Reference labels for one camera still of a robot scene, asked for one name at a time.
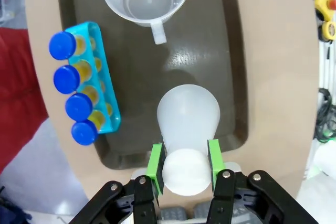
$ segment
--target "black cable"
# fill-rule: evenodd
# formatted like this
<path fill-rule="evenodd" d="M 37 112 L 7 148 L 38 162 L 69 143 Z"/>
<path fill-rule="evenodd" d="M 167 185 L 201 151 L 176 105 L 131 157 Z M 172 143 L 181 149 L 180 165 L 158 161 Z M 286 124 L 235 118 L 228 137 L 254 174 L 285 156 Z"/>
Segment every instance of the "black cable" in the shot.
<path fill-rule="evenodd" d="M 323 94 L 323 104 L 317 112 L 314 138 L 326 143 L 336 137 L 336 106 L 328 89 L 320 88 L 319 93 Z"/>

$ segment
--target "dark blue object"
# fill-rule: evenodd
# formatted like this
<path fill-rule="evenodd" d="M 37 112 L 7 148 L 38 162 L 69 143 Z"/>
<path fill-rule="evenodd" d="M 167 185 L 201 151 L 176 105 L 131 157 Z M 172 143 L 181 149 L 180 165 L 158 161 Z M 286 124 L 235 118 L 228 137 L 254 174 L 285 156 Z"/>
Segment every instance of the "dark blue object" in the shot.
<path fill-rule="evenodd" d="M 49 52 L 56 60 L 66 60 L 76 51 L 75 37 L 67 31 L 56 33 L 49 42 Z"/>
<path fill-rule="evenodd" d="M 71 119 L 81 122 L 86 120 L 92 113 L 93 104 L 86 94 L 77 93 L 68 99 L 65 104 L 65 110 Z"/>
<path fill-rule="evenodd" d="M 72 126 L 71 133 L 73 139 L 80 145 L 90 145 L 98 136 L 96 126 L 89 120 L 75 123 Z"/>
<path fill-rule="evenodd" d="M 70 94 L 78 89 L 80 75 L 71 65 L 62 66 L 55 71 L 54 85 L 62 94 Z"/>

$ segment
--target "yellow and black tool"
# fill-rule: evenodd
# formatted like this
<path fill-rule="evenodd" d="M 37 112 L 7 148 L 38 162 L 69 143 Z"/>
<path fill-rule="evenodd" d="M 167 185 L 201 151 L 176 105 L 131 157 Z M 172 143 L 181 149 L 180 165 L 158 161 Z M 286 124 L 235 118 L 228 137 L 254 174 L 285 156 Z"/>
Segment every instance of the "yellow and black tool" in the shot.
<path fill-rule="evenodd" d="M 322 42 L 332 42 L 336 39 L 336 22 L 323 22 L 318 28 L 319 39 Z"/>
<path fill-rule="evenodd" d="M 336 10 L 336 0 L 314 0 L 317 17 L 322 21 L 331 21 Z"/>

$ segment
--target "beige table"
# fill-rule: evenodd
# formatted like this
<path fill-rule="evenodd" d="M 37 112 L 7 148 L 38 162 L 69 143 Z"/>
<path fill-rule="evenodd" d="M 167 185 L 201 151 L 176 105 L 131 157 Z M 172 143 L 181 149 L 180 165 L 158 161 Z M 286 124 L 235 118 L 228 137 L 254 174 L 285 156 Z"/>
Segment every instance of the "beige table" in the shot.
<path fill-rule="evenodd" d="M 296 196 L 313 135 L 318 90 L 318 39 L 312 0 L 238 0 L 247 62 L 249 137 L 241 148 L 223 154 L 243 172 L 263 169 Z M 110 170 L 94 146 L 72 140 L 67 96 L 56 91 L 54 71 L 64 64 L 48 52 L 50 37 L 61 30 L 58 0 L 26 0 L 29 37 L 37 77 L 49 116 L 70 166 L 92 197 L 109 180 L 126 183 L 132 170 Z M 166 194 L 161 205 L 207 199 Z"/>

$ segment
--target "floor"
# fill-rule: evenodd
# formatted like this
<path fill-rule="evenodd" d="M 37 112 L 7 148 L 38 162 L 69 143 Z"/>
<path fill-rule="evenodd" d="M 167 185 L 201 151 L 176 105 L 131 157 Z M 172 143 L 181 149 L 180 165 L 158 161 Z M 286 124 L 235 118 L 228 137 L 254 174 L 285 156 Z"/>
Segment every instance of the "floor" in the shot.
<path fill-rule="evenodd" d="M 15 18 L 0 26 L 27 28 L 24 0 L 8 0 L 7 5 L 15 12 Z M 320 46 L 320 53 L 324 55 L 324 45 Z M 329 61 L 321 58 L 320 86 L 330 88 L 336 100 L 336 89 L 333 82 L 334 63 L 334 56 Z M 318 144 L 315 143 L 308 161 L 306 175 L 309 178 L 302 182 L 297 201 L 320 224 L 329 224 L 334 223 L 336 219 L 336 180 L 324 173 L 313 177 L 308 175 L 308 170 L 313 167 L 313 155 L 317 148 Z M 46 169 L 53 171 L 47 177 L 43 176 Z M 26 179 L 23 184 L 15 183 L 16 180 L 23 178 Z M 0 175 L 0 184 L 6 186 L 5 193 L 9 198 L 30 210 L 34 217 L 32 222 L 34 224 L 68 223 L 71 216 L 75 215 L 87 202 L 81 185 L 58 145 L 55 130 L 49 120 L 41 125 L 33 140 L 22 149 Z"/>

